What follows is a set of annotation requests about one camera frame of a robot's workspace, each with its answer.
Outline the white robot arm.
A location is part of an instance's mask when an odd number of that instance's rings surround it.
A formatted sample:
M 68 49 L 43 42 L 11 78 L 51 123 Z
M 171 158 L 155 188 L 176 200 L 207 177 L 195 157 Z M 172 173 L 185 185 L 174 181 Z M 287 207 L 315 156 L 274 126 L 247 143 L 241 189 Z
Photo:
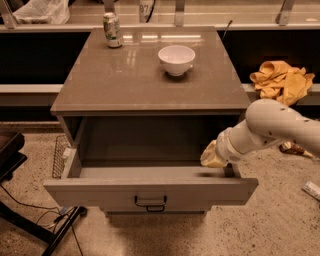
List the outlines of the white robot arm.
M 201 165 L 223 168 L 239 162 L 247 153 L 292 141 L 315 156 L 320 154 L 320 122 L 271 100 L 251 103 L 245 119 L 220 132 L 200 157 Z

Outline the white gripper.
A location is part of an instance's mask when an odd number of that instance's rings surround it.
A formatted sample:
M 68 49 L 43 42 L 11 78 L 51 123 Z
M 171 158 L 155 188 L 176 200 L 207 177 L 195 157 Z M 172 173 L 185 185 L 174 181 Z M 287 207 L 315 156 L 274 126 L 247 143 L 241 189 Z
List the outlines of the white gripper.
M 203 151 L 200 162 L 209 168 L 223 168 L 239 162 L 248 151 L 246 133 L 241 128 L 227 128 L 212 140 Z

